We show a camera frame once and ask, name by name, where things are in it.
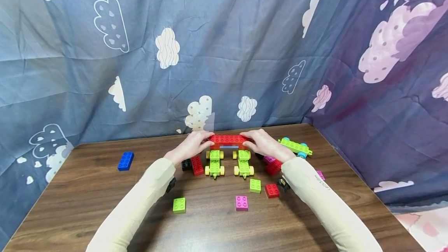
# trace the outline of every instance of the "beige sleeve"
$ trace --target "beige sleeve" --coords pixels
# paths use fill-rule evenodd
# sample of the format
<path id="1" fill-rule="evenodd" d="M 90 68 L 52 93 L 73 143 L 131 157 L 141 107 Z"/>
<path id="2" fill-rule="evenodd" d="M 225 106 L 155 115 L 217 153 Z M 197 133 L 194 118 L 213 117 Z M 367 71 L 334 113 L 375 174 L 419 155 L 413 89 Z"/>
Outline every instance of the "beige sleeve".
<path id="1" fill-rule="evenodd" d="M 165 158 L 151 164 L 98 228 L 86 251 L 126 252 L 146 213 L 165 193 L 175 170 Z"/>
<path id="2" fill-rule="evenodd" d="M 365 224 L 306 160 L 296 157 L 281 169 L 289 186 L 318 217 L 339 251 L 383 251 Z"/>

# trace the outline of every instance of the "lime green lego brick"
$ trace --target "lime green lego brick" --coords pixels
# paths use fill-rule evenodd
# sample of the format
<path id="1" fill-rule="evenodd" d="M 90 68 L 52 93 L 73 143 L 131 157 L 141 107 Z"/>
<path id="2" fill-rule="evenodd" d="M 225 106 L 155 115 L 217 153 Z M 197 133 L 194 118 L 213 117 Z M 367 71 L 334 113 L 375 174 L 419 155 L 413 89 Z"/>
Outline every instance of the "lime green lego brick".
<path id="1" fill-rule="evenodd" d="M 211 150 L 210 151 L 210 160 L 219 160 L 219 150 Z"/>
<path id="2" fill-rule="evenodd" d="M 248 150 L 238 150 L 238 160 L 248 161 L 250 159 Z"/>
<path id="3" fill-rule="evenodd" d="M 185 197 L 174 199 L 173 212 L 174 214 L 186 212 Z"/>
<path id="4" fill-rule="evenodd" d="M 294 153 L 304 152 L 305 154 L 307 154 L 309 156 L 313 154 L 313 151 L 310 150 L 307 146 L 303 146 L 294 141 L 282 139 L 279 142 L 281 145 L 287 147 L 289 150 L 291 150 Z"/>
<path id="5" fill-rule="evenodd" d="M 258 179 L 251 179 L 249 182 L 249 191 L 251 193 L 261 193 L 261 181 Z"/>
<path id="6" fill-rule="evenodd" d="M 238 167 L 240 169 L 240 175 L 249 175 L 249 163 L 248 161 L 238 161 Z"/>

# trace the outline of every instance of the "wooden table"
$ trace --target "wooden table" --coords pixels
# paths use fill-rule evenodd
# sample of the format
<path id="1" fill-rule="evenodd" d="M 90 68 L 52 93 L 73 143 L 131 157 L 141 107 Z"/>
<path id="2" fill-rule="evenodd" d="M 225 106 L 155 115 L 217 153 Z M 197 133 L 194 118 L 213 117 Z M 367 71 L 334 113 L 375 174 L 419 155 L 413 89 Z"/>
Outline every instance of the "wooden table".
<path id="1" fill-rule="evenodd" d="M 384 251 L 423 251 L 315 128 L 296 124 L 265 130 L 274 138 L 286 136 L 309 145 L 313 156 L 307 160 L 322 171 L 328 185 L 365 222 Z M 101 222 L 145 169 L 184 138 L 175 135 L 78 146 L 5 250 L 84 251 Z M 118 161 L 127 150 L 135 158 L 129 171 L 119 172 Z M 216 180 L 194 177 L 178 167 L 176 187 L 151 208 L 129 251 L 336 250 L 318 219 L 292 190 L 273 199 L 266 197 L 264 189 L 261 194 L 249 193 L 249 179 L 233 176 L 231 149 L 224 154 L 226 175 Z M 279 178 L 267 175 L 265 163 L 254 155 L 250 164 L 262 186 Z M 236 195 L 248 196 L 248 212 L 235 211 Z M 187 212 L 173 214 L 173 199 L 182 196 Z"/>

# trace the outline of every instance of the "blue lego brick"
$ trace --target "blue lego brick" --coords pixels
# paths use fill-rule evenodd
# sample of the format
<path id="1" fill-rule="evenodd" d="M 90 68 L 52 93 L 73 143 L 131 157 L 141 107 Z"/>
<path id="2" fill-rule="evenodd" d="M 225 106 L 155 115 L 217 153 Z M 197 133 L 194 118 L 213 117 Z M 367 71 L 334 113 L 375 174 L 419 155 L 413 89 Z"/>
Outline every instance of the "blue lego brick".
<path id="1" fill-rule="evenodd" d="M 121 172 L 124 172 L 126 170 L 129 170 L 131 168 L 132 159 L 134 158 L 133 152 L 124 152 L 121 156 L 121 160 L 118 163 L 118 170 Z"/>

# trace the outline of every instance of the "pink lego brick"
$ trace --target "pink lego brick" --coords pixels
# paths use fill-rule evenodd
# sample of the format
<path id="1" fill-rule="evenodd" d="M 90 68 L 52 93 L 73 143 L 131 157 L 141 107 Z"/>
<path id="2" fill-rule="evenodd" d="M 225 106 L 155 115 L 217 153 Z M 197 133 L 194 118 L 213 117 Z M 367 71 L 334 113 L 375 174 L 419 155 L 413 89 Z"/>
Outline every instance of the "pink lego brick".
<path id="1" fill-rule="evenodd" d="M 317 173 L 322 178 L 322 180 L 325 180 L 325 177 L 320 170 L 318 170 Z"/>
<path id="2" fill-rule="evenodd" d="M 235 209 L 237 211 L 248 211 L 249 205 L 247 204 L 246 196 L 236 196 L 235 197 Z"/>
<path id="3" fill-rule="evenodd" d="M 266 164 L 270 164 L 271 162 L 275 161 L 275 158 L 271 156 L 264 156 L 263 161 L 265 161 Z"/>

